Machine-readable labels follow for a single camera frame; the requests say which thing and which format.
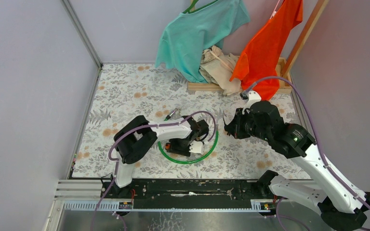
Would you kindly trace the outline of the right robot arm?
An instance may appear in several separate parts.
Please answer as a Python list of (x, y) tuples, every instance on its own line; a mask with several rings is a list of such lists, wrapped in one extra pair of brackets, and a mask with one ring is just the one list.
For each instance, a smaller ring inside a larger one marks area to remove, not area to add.
[(238, 108), (224, 129), (235, 139), (255, 137), (266, 141), (274, 151), (299, 165), (320, 187), (313, 189), (268, 170), (258, 180), (261, 197), (291, 199), (316, 212), (336, 231), (362, 228), (370, 207), (370, 192), (356, 187), (326, 157), (322, 158), (314, 137), (301, 125), (284, 122), (275, 105), (259, 101), (250, 108)]

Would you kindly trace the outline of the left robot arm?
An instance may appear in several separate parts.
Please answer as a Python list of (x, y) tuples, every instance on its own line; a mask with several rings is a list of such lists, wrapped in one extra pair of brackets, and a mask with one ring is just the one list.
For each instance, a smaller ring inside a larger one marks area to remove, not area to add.
[(134, 165), (155, 143), (167, 141), (163, 151), (190, 157), (204, 153), (203, 140), (209, 130), (205, 120), (196, 121), (192, 116), (161, 123), (149, 121), (143, 115), (135, 117), (114, 136), (111, 151), (117, 151), (117, 156), (109, 153), (110, 160), (117, 161), (112, 192), (119, 198), (130, 193)]

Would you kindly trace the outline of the orange black padlock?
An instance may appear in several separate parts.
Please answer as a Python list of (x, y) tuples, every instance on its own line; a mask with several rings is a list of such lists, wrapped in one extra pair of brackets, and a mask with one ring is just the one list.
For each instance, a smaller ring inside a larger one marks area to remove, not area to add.
[(166, 143), (166, 144), (165, 144), (165, 150), (166, 150), (167, 152), (170, 152), (170, 151), (171, 151), (171, 144), (170, 144), (170, 143)]

